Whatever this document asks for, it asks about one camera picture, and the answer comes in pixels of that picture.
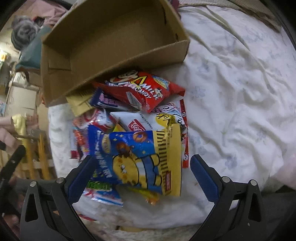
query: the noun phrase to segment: pile of snacks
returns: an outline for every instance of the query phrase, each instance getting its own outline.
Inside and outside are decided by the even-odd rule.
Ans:
[[[83,97],[85,103],[93,93],[87,100],[91,107],[73,121],[80,158],[94,155],[98,160],[83,194],[114,205],[123,204],[116,185],[128,185],[151,204],[160,194],[180,196],[181,168],[188,167],[184,101],[159,104],[185,90],[138,71],[92,85],[95,91]]]

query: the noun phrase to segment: white floral bed sheet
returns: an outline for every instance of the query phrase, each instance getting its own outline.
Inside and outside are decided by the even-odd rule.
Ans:
[[[230,8],[178,11],[191,38],[188,55],[182,64],[152,73],[186,88],[189,157],[200,154],[221,176],[236,182],[255,179],[261,190],[275,191],[289,174],[286,169],[278,175],[278,170],[296,141],[296,52],[291,41],[283,29],[275,32]],[[72,119],[67,104],[49,108],[58,176],[77,166],[69,159]],[[163,197],[154,207],[138,194],[119,191],[123,207],[87,197],[74,207],[100,223],[164,229],[202,223],[213,206],[190,168],[182,171],[181,197]]]

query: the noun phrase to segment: bed sheet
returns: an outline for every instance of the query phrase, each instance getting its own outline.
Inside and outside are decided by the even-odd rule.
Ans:
[[[178,11],[191,38],[188,55],[182,64],[151,72],[186,88],[189,157],[200,154],[221,176],[255,179],[261,190],[275,191],[282,184],[273,177],[296,141],[296,52],[288,36],[230,8]],[[77,166],[68,151],[72,118],[67,104],[49,108],[58,176]],[[155,207],[119,192],[123,207],[82,197],[74,208],[101,223],[163,229],[202,223],[213,207],[189,168],[182,170],[181,197],[162,197]]]

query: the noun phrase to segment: teal pillow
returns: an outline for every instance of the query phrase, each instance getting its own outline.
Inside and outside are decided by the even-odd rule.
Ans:
[[[40,58],[41,58],[41,36],[50,33],[51,27],[44,26],[36,34],[33,41],[26,47],[22,53],[19,62],[15,66],[16,72],[25,70],[35,73],[40,73]]]

